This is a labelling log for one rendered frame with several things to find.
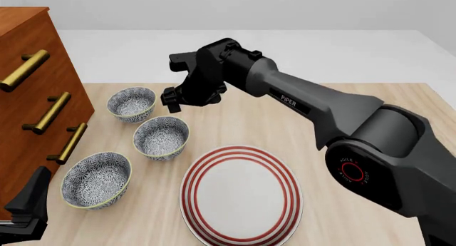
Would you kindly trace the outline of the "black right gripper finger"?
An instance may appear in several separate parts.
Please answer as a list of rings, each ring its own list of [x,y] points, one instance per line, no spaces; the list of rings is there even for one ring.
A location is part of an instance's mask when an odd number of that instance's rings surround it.
[[[169,113],[179,113],[181,111],[178,102],[178,94],[174,87],[167,87],[160,96],[163,106],[167,106]]]

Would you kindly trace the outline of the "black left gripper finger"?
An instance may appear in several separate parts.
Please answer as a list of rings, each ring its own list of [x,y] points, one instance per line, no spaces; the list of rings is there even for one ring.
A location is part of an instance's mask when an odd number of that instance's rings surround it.
[[[6,204],[4,209],[12,217],[47,217],[47,194],[51,171],[39,166],[23,189]]]

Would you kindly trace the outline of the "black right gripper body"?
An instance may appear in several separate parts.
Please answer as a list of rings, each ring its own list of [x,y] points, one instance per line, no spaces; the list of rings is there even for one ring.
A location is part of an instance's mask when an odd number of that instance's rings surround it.
[[[217,104],[226,91],[225,83],[210,83],[199,74],[188,74],[183,83],[176,87],[177,103],[187,106]]]

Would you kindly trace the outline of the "medium patterned bowl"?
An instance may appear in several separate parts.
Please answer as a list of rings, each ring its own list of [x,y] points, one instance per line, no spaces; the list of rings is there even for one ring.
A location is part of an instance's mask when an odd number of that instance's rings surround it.
[[[142,123],[133,134],[135,149],[157,162],[176,158],[185,149],[190,128],[182,119],[172,116],[154,117]]]

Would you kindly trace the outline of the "wooden cabinet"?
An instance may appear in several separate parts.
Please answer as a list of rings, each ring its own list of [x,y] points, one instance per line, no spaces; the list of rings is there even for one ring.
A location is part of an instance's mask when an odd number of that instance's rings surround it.
[[[39,50],[49,59],[14,91],[0,89],[0,220],[10,220],[5,205],[25,186],[39,166],[56,173],[59,164],[47,161],[58,155],[72,132],[66,128],[86,123],[94,113],[46,7],[0,7],[0,82],[25,61],[21,55]],[[37,123],[53,102],[49,96],[71,93],[71,99],[46,132],[22,130]]]

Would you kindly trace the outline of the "small patterned bowl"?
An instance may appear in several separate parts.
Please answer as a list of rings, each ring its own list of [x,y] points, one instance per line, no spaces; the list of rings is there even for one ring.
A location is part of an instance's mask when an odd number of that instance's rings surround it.
[[[124,123],[142,123],[151,115],[156,104],[155,92],[146,87],[129,87],[114,93],[107,109]]]

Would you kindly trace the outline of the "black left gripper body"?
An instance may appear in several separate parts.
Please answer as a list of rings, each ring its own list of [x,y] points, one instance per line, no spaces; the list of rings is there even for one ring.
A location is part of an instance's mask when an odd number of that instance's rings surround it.
[[[0,220],[0,242],[40,240],[47,228],[48,218],[32,218],[28,223]]]

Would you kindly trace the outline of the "white plate with red rings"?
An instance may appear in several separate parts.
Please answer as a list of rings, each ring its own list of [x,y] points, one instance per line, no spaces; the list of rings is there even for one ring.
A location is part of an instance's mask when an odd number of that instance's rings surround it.
[[[218,147],[196,159],[179,201],[185,224],[204,246],[285,246],[304,211],[291,169],[249,145]]]

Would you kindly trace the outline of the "large patterned bowl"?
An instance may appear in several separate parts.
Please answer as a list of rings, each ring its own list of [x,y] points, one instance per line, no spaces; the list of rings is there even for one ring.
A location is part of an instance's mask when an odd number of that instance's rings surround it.
[[[67,205],[75,209],[110,207],[124,196],[132,172],[130,160],[121,153],[94,153],[77,162],[65,174],[61,196]]]

